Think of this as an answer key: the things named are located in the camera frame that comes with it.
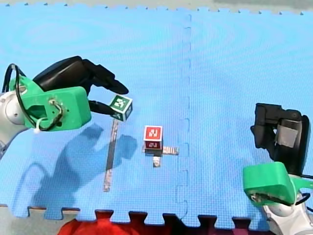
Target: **black cable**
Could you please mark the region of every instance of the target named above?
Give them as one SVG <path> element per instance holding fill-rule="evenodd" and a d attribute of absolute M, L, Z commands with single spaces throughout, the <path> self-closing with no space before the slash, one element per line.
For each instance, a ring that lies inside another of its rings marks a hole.
<path fill-rule="evenodd" d="M 23 104 L 22 98 L 21 98 L 21 94 L 20 94 L 20 74 L 22 76 L 25 76 L 25 74 L 20 70 L 20 68 L 17 65 L 11 64 L 11 65 L 8 66 L 8 68 L 6 70 L 6 73 L 5 73 L 5 77 L 4 77 L 2 92 L 8 92 L 9 91 L 9 84 L 10 84 L 11 74 L 12 74 L 13 68 L 15 69 L 15 72 L 16 72 L 15 93 L 16 93 L 16 97 L 18 99 L 19 105 L 20 105 L 21 110 L 22 110 L 23 114 L 25 115 L 25 117 L 29 120 L 29 122 L 33 125 L 33 127 L 36 128 L 36 122 L 28 114 L 28 112 L 25 109 L 25 106 Z M 60 122 L 60 120 L 61 120 L 61 118 L 63 116 L 63 109 L 62 109 L 62 107 L 59 106 L 55 101 L 52 101 L 51 104 L 54 105 L 59 110 L 59 113 L 53 119 L 52 123 L 48 127 L 41 127 L 39 125 L 39 129 L 41 131 L 49 131 L 49 130 L 51 130 L 53 127 L 55 127 Z"/>
<path fill-rule="evenodd" d="M 312 175 L 300 175 L 300 177 L 313 180 L 313 176 Z"/>

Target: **cube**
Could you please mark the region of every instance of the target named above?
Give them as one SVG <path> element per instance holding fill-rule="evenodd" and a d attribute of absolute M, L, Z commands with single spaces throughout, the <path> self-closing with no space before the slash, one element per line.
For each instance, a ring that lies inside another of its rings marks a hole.
<path fill-rule="evenodd" d="M 133 99 L 116 95 L 111 101 L 110 107 L 115 111 L 115 114 L 111 115 L 111 117 L 120 121 L 126 121 L 133 111 Z"/>
<path fill-rule="evenodd" d="M 144 132 L 145 149 L 163 149 L 163 127 L 145 126 Z"/>

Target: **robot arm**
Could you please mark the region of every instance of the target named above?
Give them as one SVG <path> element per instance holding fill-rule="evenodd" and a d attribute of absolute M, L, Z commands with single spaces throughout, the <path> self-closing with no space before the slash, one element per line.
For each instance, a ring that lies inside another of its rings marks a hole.
<path fill-rule="evenodd" d="M 309 118 L 297 110 L 284 110 L 280 105 L 256 104 L 255 123 L 251 127 L 255 147 L 266 149 L 269 157 L 282 162 L 289 174 L 302 175 L 309 130 Z"/>
<path fill-rule="evenodd" d="M 12 71 L 16 72 L 15 83 L 12 85 L 11 80 Z M 53 117 L 51 124 L 48 127 L 42 127 L 38 120 L 35 120 L 29 114 L 29 111 L 25 108 L 25 95 L 33 93 L 31 97 L 34 99 L 34 103 L 38 103 L 38 100 L 42 99 L 43 96 L 37 96 L 32 89 L 39 88 L 40 92 L 50 94 L 50 96 L 60 97 L 62 94 L 60 91 L 67 92 L 66 98 L 69 96 L 76 97 L 74 103 L 70 103 L 73 110 L 79 109 L 80 111 L 96 112 L 105 115 L 113 115 L 114 110 L 106 104 L 103 104 L 94 100 L 87 100 L 88 109 L 82 109 L 81 103 L 85 102 L 85 97 L 90 93 L 92 85 L 103 87 L 107 90 L 118 94 L 127 94 L 128 89 L 119 81 L 115 80 L 115 75 L 104 68 L 102 65 L 95 65 L 87 59 L 82 59 L 80 56 L 74 56 L 68 59 L 64 59 L 57 63 L 54 63 L 41 73 L 39 73 L 33 80 L 33 86 L 25 87 L 24 84 L 20 83 L 22 78 L 26 78 L 25 74 L 16 65 L 11 64 L 5 74 L 2 94 L 0 94 L 0 159 L 5 154 L 12 140 L 22 131 L 29 128 L 36 128 L 41 131 L 53 130 L 64 116 L 63 108 L 61 104 L 55 100 L 49 100 L 49 104 L 54 106 L 56 111 L 59 113 Z M 81 121 L 81 125 L 85 124 L 89 119 L 88 114 L 85 115 L 85 122 Z M 79 126 L 73 125 L 71 122 L 67 129 L 79 128 Z"/>
<path fill-rule="evenodd" d="M 271 184 L 263 184 L 261 187 L 266 185 L 268 188 L 265 189 L 264 187 L 260 190 L 261 193 L 257 192 L 253 197 L 249 195 L 250 199 L 254 202 L 261 203 L 270 230 L 276 235 L 313 234 L 312 215 L 308 213 L 308 210 L 311 209 L 305 205 L 305 201 L 310 197 L 310 194 L 301 193 L 296 183 L 293 183 L 296 180 L 300 182 L 301 177 L 312 178 L 311 176 L 302 174 L 306 161 L 310 131 L 308 117 L 301 115 L 297 110 L 284 110 L 279 105 L 258 103 L 255 109 L 255 123 L 251 127 L 251 131 L 254 135 L 256 148 L 266 149 L 274 162 L 280 162 L 284 165 L 286 178 L 284 178 L 285 176 L 283 174 L 280 175 L 277 170 L 271 171 L 271 173 L 276 175 L 270 175 L 269 178 L 276 177 L 280 180 L 290 178 L 292 190 L 289 191 L 292 192 L 294 201 L 287 203 L 281 200 L 281 198 L 286 198 L 285 195 L 279 195 L 280 198 L 273 196 L 274 192 L 279 192 L 278 187 L 282 186 L 280 184 L 274 186 L 274 188 Z M 253 172 L 253 174 L 255 176 L 263 174 L 265 175 L 264 178 L 266 178 L 269 172 L 267 172 L 265 167 L 268 166 L 270 164 L 263 165 L 262 172 Z M 307 188 L 312 188 L 313 186 L 309 181 L 307 181 L 307 185 Z"/>

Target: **gray tape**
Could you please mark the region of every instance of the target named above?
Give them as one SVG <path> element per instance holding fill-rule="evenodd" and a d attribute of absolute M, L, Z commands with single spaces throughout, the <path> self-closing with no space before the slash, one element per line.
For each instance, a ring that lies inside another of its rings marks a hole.
<path fill-rule="evenodd" d="M 293 148 L 297 135 L 298 135 L 297 130 L 278 125 L 277 134 L 276 134 L 276 142 L 279 145 Z"/>

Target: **red fabric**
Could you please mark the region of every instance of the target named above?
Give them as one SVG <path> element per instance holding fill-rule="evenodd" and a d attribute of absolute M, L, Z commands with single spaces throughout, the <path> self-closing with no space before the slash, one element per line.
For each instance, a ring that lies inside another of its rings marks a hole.
<path fill-rule="evenodd" d="M 97 213 L 96 222 L 79 222 L 72 220 L 65 224 L 59 231 L 58 235 L 170 235 L 172 232 L 170 225 L 166 226 L 146 226 L 143 223 L 142 216 L 131 216 L 129 224 L 113 224 L 110 222 L 111 214 Z M 242 227 L 247 227 L 243 221 L 237 221 Z M 272 235 L 271 232 L 252 232 L 247 229 L 233 230 L 216 230 L 214 223 L 209 227 L 203 228 L 186 228 L 179 235 Z"/>
<path fill-rule="evenodd" d="M 170 226 L 146 226 L 142 219 L 133 218 L 129 224 L 113 224 L 110 214 L 98 213 L 96 222 L 72 220 L 58 235 L 170 235 Z"/>

